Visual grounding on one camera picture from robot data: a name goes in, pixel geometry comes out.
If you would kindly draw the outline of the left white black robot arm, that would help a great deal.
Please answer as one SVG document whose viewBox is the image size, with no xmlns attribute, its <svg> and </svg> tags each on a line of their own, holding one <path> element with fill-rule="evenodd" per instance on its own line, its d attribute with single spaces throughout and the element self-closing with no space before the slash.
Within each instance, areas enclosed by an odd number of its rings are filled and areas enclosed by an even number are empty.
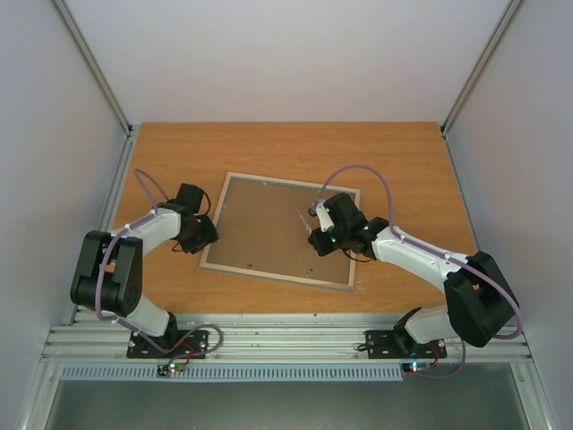
<svg viewBox="0 0 573 430">
<path fill-rule="evenodd" d="M 197 254 L 218 240 L 207 210 L 207 193 L 181 184 L 177 195 L 152 207 L 141 219 L 114 231 L 92 230 L 83 239 L 70 289 L 71 301 L 96 313 L 101 321 L 130 330 L 140 350 L 169 357 L 183 344 L 175 315 L 143 294 L 143 258 L 165 242 Z"/>
</svg>

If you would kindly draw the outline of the turquoise picture frame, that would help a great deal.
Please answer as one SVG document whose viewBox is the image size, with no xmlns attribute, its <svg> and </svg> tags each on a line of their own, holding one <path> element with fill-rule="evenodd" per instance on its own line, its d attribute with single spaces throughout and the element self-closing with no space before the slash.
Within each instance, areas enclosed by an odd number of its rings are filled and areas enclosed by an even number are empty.
<svg viewBox="0 0 573 430">
<path fill-rule="evenodd" d="M 292 179 L 227 173 L 213 223 L 218 241 L 202 252 L 206 270 L 351 292 L 356 262 L 340 251 L 317 255 L 296 210 L 312 229 L 308 209 L 321 185 Z"/>
</svg>

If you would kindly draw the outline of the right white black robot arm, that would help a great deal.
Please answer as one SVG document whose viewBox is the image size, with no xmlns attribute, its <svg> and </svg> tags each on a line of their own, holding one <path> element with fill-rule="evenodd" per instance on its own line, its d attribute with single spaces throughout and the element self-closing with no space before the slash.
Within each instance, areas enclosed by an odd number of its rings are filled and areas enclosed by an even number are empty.
<svg viewBox="0 0 573 430">
<path fill-rule="evenodd" d="M 445 296 L 445 305 L 414 308 L 394 325 L 400 357 L 413 357 L 425 345 L 452 337 L 482 348 L 501 339 L 500 330 L 517 317 L 516 297 L 489 254 L 452 253 L 407 235 L 386 219 L 367 219 L 346 193 L 318 200 L 309 213 L 319 221 L 308 238 L 318 255 L 340 250 L 389 263 Z"/>
</svg>

